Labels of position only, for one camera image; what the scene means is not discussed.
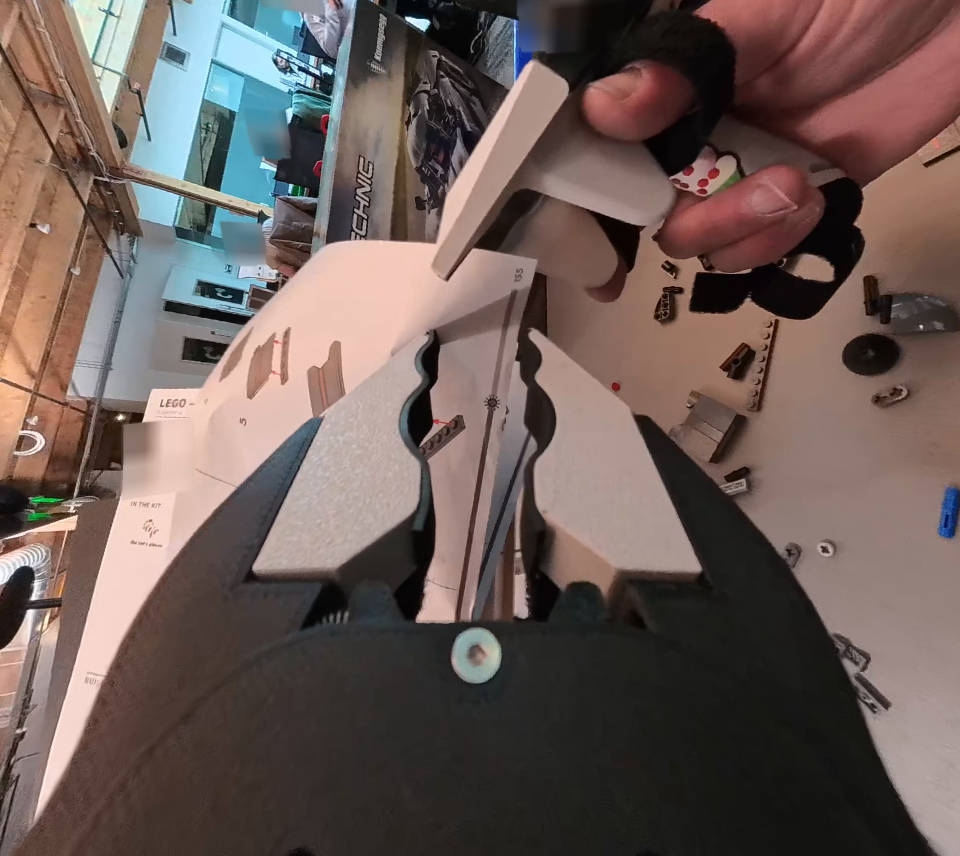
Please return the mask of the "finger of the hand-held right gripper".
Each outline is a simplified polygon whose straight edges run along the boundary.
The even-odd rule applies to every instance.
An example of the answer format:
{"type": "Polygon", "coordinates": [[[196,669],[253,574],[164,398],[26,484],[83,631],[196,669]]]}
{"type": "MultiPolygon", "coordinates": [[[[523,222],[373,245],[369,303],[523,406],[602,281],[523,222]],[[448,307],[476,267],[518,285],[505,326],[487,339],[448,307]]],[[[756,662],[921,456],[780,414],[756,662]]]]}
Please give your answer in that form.
{"type": "Polygon", "coordinates": [[[618,290],[623,260],[595,214],[543,194],[514,194],[480,238],[482,250],[532,259],[546,277],[618,290]]]}
{"type": "Polygon", "coordinates": [[[623,224],[660,224],[676,188],[647,147],[607,139],[569,82],[539,59],[513,83],[448,191],[434,272],[450,279],[522,190],[623,224]]]}

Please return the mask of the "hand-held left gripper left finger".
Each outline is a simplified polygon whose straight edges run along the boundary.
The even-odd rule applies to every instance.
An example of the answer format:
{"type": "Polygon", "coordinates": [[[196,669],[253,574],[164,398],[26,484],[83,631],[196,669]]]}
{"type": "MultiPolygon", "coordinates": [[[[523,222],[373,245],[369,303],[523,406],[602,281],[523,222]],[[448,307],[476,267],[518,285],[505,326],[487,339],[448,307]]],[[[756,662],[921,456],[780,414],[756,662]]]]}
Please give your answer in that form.
{"type": "Polygon", "coordinates": [[[417,334],[319,418],[253,562],[260,581],[320,581],[345,599],[378,583],[417,618],[435,549],[421,444],[439,351],[435,331],[417,334]]]}

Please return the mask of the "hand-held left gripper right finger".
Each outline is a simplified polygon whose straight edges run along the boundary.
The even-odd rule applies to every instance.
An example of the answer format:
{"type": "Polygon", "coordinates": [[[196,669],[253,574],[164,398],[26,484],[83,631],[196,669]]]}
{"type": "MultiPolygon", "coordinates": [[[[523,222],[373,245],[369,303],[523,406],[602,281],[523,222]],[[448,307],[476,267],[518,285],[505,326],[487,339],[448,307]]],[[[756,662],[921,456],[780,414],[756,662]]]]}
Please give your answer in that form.
{"type": "Polygon", "coordinates": [[[703,574],[630,407],[529,328],[519,339],[524,425],[519,544],[532,620],[585,584],[616,610],[637,581],[694,583],[703,574]]]}

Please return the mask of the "thick lego instruction booklet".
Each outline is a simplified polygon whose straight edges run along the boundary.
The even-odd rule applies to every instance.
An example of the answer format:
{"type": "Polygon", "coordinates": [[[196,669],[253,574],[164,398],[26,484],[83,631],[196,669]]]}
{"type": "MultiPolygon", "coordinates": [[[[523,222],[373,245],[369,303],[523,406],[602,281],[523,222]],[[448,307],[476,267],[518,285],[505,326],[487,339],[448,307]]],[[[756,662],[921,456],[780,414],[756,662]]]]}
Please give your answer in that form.
{"type": "Polygon", "coordinates": [[[324,380],[335,384],[339,372],[350,393],[434,331],[438,378],[422,438],[457,417],[464,428],[428,461],[437,536],[423,619],[474,616],[536,262],[475,249],[444,281],[435,251],[382,240],[326,246],[237,334],[198,393],[196,471],[177,511],[177,546],[319,412],[324,380]]]}

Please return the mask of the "scattered loose lego pieces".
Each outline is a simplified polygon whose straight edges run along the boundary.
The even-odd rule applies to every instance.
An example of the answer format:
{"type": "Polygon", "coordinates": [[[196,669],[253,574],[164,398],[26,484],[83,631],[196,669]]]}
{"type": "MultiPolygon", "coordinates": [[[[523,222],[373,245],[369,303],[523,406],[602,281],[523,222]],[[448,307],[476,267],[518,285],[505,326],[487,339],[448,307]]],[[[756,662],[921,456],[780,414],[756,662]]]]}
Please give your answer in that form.
{"type": "MultiPolygon", "coordinates": [[[[657,323],[673,319],[675,298],[681,293],[678,286],[665,286],[654,312],[657,323]]],[[[944,299],[917,292],[881,293],[879,280],[868,274],[863,279],[865,309],[869,319],[875,319],[887,331],[858,335],[844,348],[842,363],[848,372],[862,377],[883,375],[893,370],[902,351],[894,336],[941,335],[958,333],[958,310],[944,299]]],[[[743,408],[758,413],[762,407],[765,382],[769,376],[769,359],[776,344],[779,320],[764,318],[757,331],[757,345],[741,341],[719,367],[726,378],[735,382],[749,382],[743,408]]],[[[870,397],[870,405],[888,409],[909,398],[909,387],[896,384],[870,397]]],[[[702,392],[691,390],[686,401],[687,415],[669,431],[670,438],[688,454],[708,464],[718,463],[732,445],[746,417],[702,392]]],[[[736,496],[749,492],[751,470],[734,469],[721,482],[721,490],[736,496]]],[[[937,534],[942,539],[954,539],[958,533],[958,486],[947,486],[943,491],[937,534]]],[[[794,569],[803,550],[789,543],[781,553],[788,568],[794,569]]],[[[824,559],[836,554],[836,545],[821,540],[816,552],[824,559]]],[[[871,663],[869,653],[843,634],[833,634],[838,655],[853,670],[850,680],[859,702],[872,714],[879,715],[892,707],[890,700],[870,681],[866,673],[871,663]]]]}

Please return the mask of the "dark lego set box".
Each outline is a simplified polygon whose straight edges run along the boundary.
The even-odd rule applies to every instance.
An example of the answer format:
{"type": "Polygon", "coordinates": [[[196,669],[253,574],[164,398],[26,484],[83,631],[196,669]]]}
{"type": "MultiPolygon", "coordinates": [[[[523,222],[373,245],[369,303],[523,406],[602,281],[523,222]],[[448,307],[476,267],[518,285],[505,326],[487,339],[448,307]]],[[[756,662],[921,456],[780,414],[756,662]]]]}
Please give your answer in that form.
{"type": "Polygon", "coordinates": [[[507,91],[396,14],[356,0],[334,75],[313,250],[435,243],[450,187],[507,91]]]}

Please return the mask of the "person's right hand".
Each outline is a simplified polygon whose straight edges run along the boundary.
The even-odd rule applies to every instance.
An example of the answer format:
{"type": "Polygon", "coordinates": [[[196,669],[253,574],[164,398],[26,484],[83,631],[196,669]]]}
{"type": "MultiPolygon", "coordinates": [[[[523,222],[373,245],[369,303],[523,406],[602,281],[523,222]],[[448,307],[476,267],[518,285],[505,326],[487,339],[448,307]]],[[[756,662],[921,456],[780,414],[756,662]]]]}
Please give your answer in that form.
{"type": "MultiPolygon", "coordinates": [[[[806,147],[862,187],[944,130],[959,111],[959,0],[710,0],[698,12],[737,52],[734,115],[806,147]]],[[[584,118],[643,141],[690,114],[694,91],[651,60],[598,80],[584,118]]],[[[770,166],[697,202],[657,234],[671,259],[726,274],[778,262],[826,208],[794,167],[770,166]]]]}

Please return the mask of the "large printed task sheet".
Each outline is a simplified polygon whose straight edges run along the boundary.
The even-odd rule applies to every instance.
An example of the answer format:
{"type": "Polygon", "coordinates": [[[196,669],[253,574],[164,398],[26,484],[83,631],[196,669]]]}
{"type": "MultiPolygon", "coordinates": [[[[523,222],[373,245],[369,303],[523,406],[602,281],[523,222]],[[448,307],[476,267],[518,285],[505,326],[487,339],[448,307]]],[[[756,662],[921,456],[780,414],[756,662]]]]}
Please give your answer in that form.
{"type": "Polygon", "coordinates": [[[193,481],[196,421],[204,405],[198,388],[156,389],[142,422],[124,429],[119,497],[91,588],[61,609],[57,643],[75,646],[63,663],[63,695],[52,717],[37,816],[78,748],[125,634],[174,555],[174,513],[193,481]]]}

